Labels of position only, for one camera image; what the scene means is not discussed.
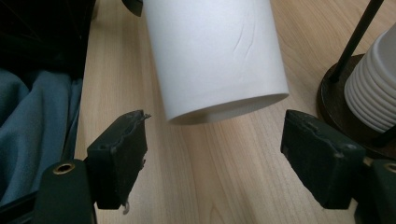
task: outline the wood grain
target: wood grain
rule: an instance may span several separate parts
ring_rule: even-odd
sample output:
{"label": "wood grain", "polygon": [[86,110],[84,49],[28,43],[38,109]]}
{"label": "wood grain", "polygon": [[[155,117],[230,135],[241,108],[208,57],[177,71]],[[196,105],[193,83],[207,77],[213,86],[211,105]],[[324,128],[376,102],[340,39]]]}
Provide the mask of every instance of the wood grain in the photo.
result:
{"label": "wood grain", "polygon": [[[324,210],[280,153],[286,109],[316,115],[316,93],[338,61],[368,1],[272,0],[290,96],[222,122],[166,122],[144,15],[98,0],[81,100],[76,158],[119,115],[144,109],[148,154],[131,210],[97,211],[99,223],[354,223]],[[356,53],[396,22],[385,1]]]}

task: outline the wooden table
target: wooden table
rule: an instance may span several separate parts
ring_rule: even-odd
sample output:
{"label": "wooden table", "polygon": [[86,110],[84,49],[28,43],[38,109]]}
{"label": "wooden table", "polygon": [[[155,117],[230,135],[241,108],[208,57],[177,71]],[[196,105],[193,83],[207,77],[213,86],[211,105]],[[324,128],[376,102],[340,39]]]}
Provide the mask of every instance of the wooden table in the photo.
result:
{"label": "wooden table", "polygon": [[[146,166],[131,210],[98,210],[99,223],[354,223],[349,210],[324,210],[280,153],[286,109],[316,115],[319,82],[337,62],[366,1],[272,0],[290,96],[221,122],[166,122],[145,17],[121,0],[97,0],[78,126],[76,158],[119,115],[144,109]],[[396,22],[385,1],[355,53]]]}

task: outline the teal cloth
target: teal cloth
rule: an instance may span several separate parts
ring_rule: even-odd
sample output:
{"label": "teal cloth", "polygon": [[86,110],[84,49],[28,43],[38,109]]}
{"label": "teal cloth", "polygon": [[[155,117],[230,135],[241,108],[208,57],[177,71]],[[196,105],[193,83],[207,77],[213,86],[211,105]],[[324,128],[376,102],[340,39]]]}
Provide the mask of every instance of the teal cloth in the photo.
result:
{"label": "teal cloth", "polygon": [[74,155],[82,80],[0,69],[0,205],[38,190],[44,170]]}

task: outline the stack of white cups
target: stack of white cups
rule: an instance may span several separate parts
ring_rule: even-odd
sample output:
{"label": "stack of white cups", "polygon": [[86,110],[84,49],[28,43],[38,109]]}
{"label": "stack of white cups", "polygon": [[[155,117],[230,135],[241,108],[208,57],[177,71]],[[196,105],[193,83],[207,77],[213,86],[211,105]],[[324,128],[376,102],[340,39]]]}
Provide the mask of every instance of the stack of white cups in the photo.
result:
{"label": "stack of white cups", "polygon": [[346,81],[352,113],[383,133],[396,124],[396,23],[380,35]]}

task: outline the black metal rod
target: black metal rod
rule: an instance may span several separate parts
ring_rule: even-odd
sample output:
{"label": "black metal rod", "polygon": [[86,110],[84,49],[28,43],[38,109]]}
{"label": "black metal rod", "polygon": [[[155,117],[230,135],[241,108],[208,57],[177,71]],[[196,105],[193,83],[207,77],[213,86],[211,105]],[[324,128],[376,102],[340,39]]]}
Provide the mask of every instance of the black metal rod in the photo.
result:
{"label": "black metal rod", "polygon": [[338,80],[340,79],[340,76],[343,73],[345,67],[347,66],[350,57],[352,56],[359,42],[361,42],[361,38],[363,37],[364,33],[366,32],[376,12],[379,10],[383,2],[384,0],[370,1],[369,5],[361,16],[361,20],[359,21],[358,26],[353,32],[352,37],[350,37],[346,48],[344,49],[344,52],[340,57],[340,60],[338,60],[338,63],[334,68],[332,75],[329,77],[329,80],[331,82],[335,83],[338,82]]}
{"label": "black metal rod", "polygon": [[396,125],[388,129],[386,132],[381,133],[373,140],[375,147],[385,147],[388,142],[396,137]]}

